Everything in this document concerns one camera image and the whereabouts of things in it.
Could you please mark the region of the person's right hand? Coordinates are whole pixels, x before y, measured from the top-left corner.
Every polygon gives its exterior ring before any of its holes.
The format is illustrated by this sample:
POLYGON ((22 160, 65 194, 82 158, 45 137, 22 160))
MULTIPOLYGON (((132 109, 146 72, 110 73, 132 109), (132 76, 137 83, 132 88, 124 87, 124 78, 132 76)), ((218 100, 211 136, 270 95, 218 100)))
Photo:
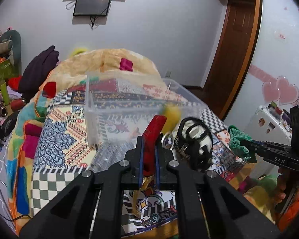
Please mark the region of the person's right hand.
MULTIPOLYGON (((276 188, 274 189, 273 197, 275 203, 280 203, 285 197, 285 190, 287 187, 287 180, 289 178, 290 171, 288 169, 284 169, 280 167, 278 169, 278 173, 280 174, 276 180, 276 188)), ((294 196, 293 202, 299 200, 299 186, 297 188, 296 194, 294 196)))

